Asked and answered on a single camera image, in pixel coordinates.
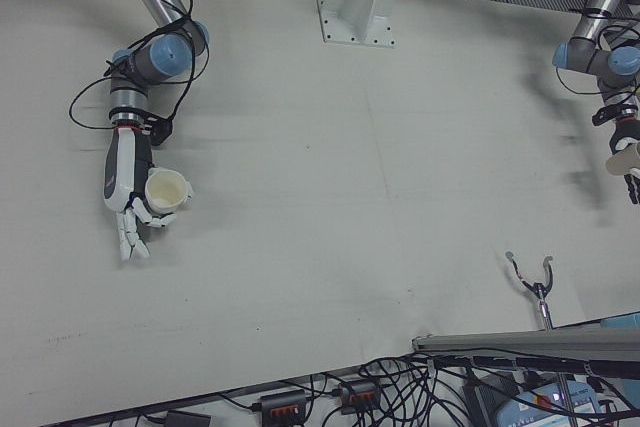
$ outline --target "blue device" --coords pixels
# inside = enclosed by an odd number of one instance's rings
[[[573,410],[581,414],[600,412],[600,406],[594,390],[583,382],[568,380]],[[543,407],[553,408],[549,403],[561,404],[560,387],[549,384],[535,389],[535,394],[525,392],[517,396],[518,399],[531,402]],[[586,420],[578,419],[578,425],[589,424]],[[550,414],[544,410],[535,409],[509,400],[496,413],[496,427],[570,427],[569,419],[562,415]]]

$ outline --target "robotic finger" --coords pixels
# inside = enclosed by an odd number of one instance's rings
[[[120,259],[129,260],[131,257],[148,259],[149,249],[138,235],[136,217],[131,209],[123,212],[116,212],[118,223],[118,236],[120,237]]]

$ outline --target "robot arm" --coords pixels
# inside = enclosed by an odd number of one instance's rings
[[[569,42],[556,49],[553,65],[596,76],[604,107],[592,117],[593,125],[613,121],[616,128],[611,137],[612,154],[640,142],[638,117],[638,72],[640,49],[635,45],[620,45],[613,50],[601,47],[602,37],[612,31],[629,30],[613,24],[614,12],[620,0],[588,0]],[[634,39],[633,44],[640,43]],[[629,197],[638,204],[640,196],[640,165],[625,174]]]
[[[181,0],[143,2],[159,28],[137,48],[117,51],[105,74],[111,78],[109,119],[114,130],[105,165],[104,201],[116,214],[122,260],[149,257],[138,222],[165,227],[193,195],[181,174],[154,167],[151,146],[171,135],[176,109],[166,118],[150,113],[148,91],[193,69],[195,57],[208,49],[209,41],[205,27],[191,19]]]

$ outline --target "white mounting base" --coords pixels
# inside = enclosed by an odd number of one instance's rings
[[[392,35],[389,17],[375,15],[379,0],[371,0],[366,28],[361,27],[360,29],[342,19],[337,9],[325,8],[325,1],[316,0],[325,42],[370,47],[395,47],[396,40]]]

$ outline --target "white robotic hand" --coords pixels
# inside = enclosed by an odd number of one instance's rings
[[[607,171],[622,175],[627,183],[629,198],[640,203],[640,121],[635,116],[616,122],[616,129],[609,141],[612,157],[607,160]]]
[[[193,188],[180,173],[153,166],[149,139],[137,126],[114,129],[105,165],[104,200],[116,213],[123,261],[150,257],[138,234],[138,221],[166,227],[191,197]]]

